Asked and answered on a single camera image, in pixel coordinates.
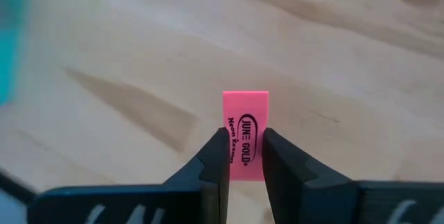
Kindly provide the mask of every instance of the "pink eraser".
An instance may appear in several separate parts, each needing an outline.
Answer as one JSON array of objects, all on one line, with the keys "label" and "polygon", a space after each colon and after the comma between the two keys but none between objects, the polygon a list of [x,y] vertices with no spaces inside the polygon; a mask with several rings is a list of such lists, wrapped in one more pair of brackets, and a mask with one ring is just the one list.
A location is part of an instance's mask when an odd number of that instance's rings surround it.
[{"label": "pink eraser", "polygon": [[230,179],[263,181],[268,92],[223,92],[223,118],[230,134]]}]

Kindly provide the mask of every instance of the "wooden surface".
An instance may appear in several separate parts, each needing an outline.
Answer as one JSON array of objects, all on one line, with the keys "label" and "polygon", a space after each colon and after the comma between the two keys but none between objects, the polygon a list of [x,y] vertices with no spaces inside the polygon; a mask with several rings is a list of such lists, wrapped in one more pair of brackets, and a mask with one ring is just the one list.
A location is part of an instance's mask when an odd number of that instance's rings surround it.
[{"label": "wooden surface", "polygon": [[[444,0],[31,0],[21,43],[0,167],[38,191],[163,181],[232,89],[351,178],[444,180]],[[262,184],[230,199],[269,223]]]}]

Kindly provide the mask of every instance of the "light wood board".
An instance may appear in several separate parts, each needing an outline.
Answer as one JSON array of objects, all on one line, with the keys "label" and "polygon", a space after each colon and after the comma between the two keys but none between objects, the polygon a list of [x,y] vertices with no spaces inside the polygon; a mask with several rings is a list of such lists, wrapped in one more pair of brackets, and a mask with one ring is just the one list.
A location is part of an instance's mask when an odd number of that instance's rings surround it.
[{"label": "light wood board", "polygon": [[[0,167],[38,191],[162,182],[222,91],[354,179],[444,180],[444,0],[30,0]],[[264,185],[229,223],[269,223]]]}]

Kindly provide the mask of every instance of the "white marking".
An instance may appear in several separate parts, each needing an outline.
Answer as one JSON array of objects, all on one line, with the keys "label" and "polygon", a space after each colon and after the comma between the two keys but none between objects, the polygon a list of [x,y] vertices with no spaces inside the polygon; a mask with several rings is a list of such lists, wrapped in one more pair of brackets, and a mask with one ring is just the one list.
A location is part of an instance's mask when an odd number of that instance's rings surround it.
[{"label": "white marking", "polygon": [[430,224],[442,224],[444,223],[444,207],[442,207],[437,214],[433,217]]},{"label": "white marking", "polygon": [[410,224],[410,223],[401,223],[400,219],[407,212],[407,210],[415,205],[416,201],[414,200],[405,200],[401,202],[398,207],[396,207],[395,211],[391,214],[390,218],[387,221],[387,224]]},{"label": "white marking", "polygon": [[134,208],[133,213],[126,224],[144,224],[145,210],[145,206],[138,205],[136,208]]},{"label": "white marking", "polygon": [[160,224],[162,219],[164,218],[165,209],[158,208],[155,210],[153,220],[151,220],[151,224]]},{"label": "white marking", "polygon": [[103,206],[102,204],[96,205],[89,213],[89,216],[86,218],[85,224],[94,224],[99,216],[102,214],[103,210],[105,210],[105,206]]}]

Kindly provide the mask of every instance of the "blurry teal object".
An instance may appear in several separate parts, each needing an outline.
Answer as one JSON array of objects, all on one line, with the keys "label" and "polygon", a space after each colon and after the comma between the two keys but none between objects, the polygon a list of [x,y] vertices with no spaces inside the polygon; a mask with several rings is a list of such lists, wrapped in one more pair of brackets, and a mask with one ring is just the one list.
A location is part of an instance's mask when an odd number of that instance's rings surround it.
[{"label": "blurry teal object", "polygon": [[0,105],[11,98],[24,0],[0,0]]}]

